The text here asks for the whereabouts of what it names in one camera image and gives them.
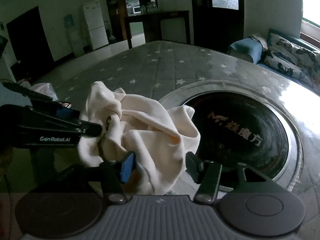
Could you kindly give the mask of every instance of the screw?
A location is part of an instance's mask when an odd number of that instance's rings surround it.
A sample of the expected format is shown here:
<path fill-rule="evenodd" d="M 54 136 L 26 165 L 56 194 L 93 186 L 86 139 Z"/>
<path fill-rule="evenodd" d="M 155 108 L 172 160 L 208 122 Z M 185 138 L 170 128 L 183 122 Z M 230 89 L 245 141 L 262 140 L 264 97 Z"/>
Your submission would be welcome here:
<path fill-rule="evenodd" d="M 109 196 L 109 200 L 112 202 L 122 202 L 124 201 L 124 196 L 121 194 L 112 194 Z"/>
<path fill-rule="evenodd" d="M 212 197 L 208 194 L 196 195 L 196 200 L 202 203 L 208 203 L 212 200 Z"/>

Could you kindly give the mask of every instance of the refrigerator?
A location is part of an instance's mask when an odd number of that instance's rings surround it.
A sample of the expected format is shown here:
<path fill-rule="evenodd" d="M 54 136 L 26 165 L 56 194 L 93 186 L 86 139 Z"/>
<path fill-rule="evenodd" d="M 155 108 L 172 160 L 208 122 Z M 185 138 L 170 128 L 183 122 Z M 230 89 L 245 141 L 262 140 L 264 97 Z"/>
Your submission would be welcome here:
<path fill-rule="evenodd" d="M 91 49 L 95 50 L 109 44 L 103 23 L 100 2 L 93 1 L 84 4 L 83 11 L 89 32 Z"/>

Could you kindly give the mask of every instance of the door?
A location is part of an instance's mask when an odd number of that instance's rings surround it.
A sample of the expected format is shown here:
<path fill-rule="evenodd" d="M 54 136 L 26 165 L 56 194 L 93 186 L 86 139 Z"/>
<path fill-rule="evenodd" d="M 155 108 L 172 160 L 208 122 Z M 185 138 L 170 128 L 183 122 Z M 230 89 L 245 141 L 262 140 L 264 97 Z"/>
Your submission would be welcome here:
<path fill-rule="evenodd" d="M 54 60 L 35 7 L 7 24 L 14 54 L 29 73 L 30 82 L 48 73 Z"/>
<path fill-rule="evenodd" d="M 244 0 L 192 0 L 196 46 L 223 53 L 243 39 Z"/>
<path fill-rule="evenodd" d="M 124 18 L 128 16 L 125 0 L 106 0 L 113 36 L 117 41 L 127 39 Z"/>

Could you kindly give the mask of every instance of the doorway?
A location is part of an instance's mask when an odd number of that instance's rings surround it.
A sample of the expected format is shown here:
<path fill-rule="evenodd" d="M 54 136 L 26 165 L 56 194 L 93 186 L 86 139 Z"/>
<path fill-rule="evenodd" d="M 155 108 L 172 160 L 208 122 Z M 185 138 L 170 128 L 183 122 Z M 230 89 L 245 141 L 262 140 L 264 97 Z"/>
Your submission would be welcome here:
<path fill-rule="evenodd" d="M 38 7 L 9 22 L 7 30 L 16 59 L 30 83 L 53 69 L 54 60 Z"/>
<path fill-rule="evenodd" d="M 194 43 L 226 53 L 244 35 L 244 0 L 192 0 Z"/>

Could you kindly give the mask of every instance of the plastic bag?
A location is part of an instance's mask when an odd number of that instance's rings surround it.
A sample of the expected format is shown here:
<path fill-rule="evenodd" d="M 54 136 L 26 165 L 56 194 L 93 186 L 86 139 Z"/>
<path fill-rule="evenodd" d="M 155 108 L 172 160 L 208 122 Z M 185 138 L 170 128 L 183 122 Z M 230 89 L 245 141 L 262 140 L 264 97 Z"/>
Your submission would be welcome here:
<path fill-rule="evenodd" d="M 38 93 L 41 93 L 43 95 L 51 97 L 53 101 L 58 100 L 56 92 L 54 91 L 53 86 L 50 83 L 39 83 L 32 86 L 30 89 Z"/>

